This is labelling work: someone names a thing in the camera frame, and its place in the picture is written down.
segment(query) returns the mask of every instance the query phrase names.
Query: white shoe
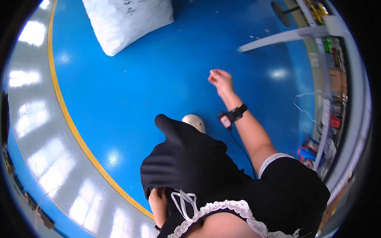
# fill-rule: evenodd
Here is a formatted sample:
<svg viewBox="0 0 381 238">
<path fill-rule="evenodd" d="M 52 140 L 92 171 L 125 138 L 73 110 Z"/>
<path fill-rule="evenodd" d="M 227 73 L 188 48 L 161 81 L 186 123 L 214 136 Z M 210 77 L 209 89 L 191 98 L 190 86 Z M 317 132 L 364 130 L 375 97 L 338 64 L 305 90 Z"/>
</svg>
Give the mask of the white shoe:
<svg viewBox="0 0 381 238">
<path fill-rule="evenodd" d="M 193 126 L 196 128 L 199 132 L 205 134 L 205 125 L 202 119 L 199 116 L 196 116 L 194 114 L 188 114 L 182 118 L 182 121 Z"/>
</svg>

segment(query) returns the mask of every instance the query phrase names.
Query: black cable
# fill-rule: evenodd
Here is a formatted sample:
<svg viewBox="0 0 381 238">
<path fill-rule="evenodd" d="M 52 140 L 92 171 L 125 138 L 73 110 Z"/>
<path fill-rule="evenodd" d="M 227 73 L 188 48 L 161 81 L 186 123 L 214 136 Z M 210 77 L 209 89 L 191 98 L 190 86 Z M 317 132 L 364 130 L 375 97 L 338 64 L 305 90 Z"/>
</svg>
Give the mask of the black cable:
<svg viewBox="0 0 381 238">
<path fill-rule="evenodd" d="M 238 141 L 234 138 L 233 133 L 232 133 L 231 131 L 229 131 L 229 132 L 230 132 L 230 135 L 232 136 L 233 140 L 237 143 L 238 147 L 240 147 L 241 150 L 245 153 L 247 159 L 249 160 L 249 162 L 250 162 L 250 164 L 251 164 L 251 168 L 253 169 L 254 179 L 257 179 L 257 175 L 255 174 L 254 166 L 253 166 L 253 164 L 251 163 L 251 159 L 250 159 L 250 157 L 246 154 L 245 150 L 244 150 L 244 149 L 242 148 L 242 146 L 238 143 Z"/>
</svg>

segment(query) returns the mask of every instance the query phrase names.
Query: yellow floor line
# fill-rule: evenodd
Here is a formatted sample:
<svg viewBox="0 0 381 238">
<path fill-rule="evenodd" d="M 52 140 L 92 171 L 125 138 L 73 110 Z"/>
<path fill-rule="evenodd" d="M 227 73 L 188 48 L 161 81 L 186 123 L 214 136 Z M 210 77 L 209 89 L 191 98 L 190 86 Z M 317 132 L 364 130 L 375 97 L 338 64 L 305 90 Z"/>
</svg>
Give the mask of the yellow floor line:
<svg viewBox="0 0 381 238">
<path fill-rule="evenodd" d="M 54 1 L 53 9 L 51 11 L 50 21 L 49 21 L 49 31 L 48 31 L 48 59 L 49 59 L 49 67 L 50 67 L 50 74 L 51 74 L 51 80 L 53 83 L 54 91 L 56 92 L 58 103 L 61 107 L 62 113 L 64 114 L 65 120 L 67 122 L 67 125 L 69 126 L 71 132 L 73 133 L 75 139 L 77 140 L 79 146 L 82 148 L 83 152 L 86 154 L 86 156 L 89 158 L 89 160 L 92 162 L 94 167 L 99 171 L 99 173 L 106 179 L 106 181 L 131 205 L 133 205 L 136 209 L 144 213 L 146 216 L 154 219 L 154 216 L 152 213 L 150 213 L 147 209 L 142 207 L 137 201 L 135 201 L 130 195 L 128 195 L 113 179 L 112 177 L 106 172 L 106 170 L 102 167 L 102 165 L 98 162 L 98 160 L 95 158 L 93 153 L 90 151 L 89 147 L 86 145 L 84 140 L 82 139 L 81 135 L 79 134 L 72 118 L 70 117 L 70 114 L 67 110 L 66 104 L 64 102 L 64 99 L 62 97 L 61 90 L 58 85 L 58 79 L 56 74 L 56 69 L 54 67 L 54 57 L 53 57 L 53 19 L 54 19 L 54 12 L 56 9 L 57 0 Z"/>
</svg>

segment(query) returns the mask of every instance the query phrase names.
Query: cardboard box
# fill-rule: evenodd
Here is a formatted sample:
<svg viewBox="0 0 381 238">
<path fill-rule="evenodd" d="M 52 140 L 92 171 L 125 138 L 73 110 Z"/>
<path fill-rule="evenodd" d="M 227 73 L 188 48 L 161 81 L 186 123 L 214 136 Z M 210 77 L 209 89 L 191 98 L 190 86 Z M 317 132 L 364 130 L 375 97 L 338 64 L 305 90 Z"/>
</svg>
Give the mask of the cardboard box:
<svg viewBox="0 0 381 238">
<path fill-rule="evenodd" d="M 341 70 L 330 69 L 331 91 L 341 97 Z"/>
</svg>

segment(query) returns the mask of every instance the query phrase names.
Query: red object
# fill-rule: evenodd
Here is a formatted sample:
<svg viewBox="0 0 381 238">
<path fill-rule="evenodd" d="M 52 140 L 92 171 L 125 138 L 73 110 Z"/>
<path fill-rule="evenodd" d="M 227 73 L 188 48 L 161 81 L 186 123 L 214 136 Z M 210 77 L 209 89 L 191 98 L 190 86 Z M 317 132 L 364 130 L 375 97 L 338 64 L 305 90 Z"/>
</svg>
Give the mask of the red object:
<svg viewBox="0 0 381 238">
<path fill-rule="evenodd" d="M 337 116 L 331 117 L 331 127 L 335 129 L 339 129 L 340 127 L 340 118 Z"/>
</svg>

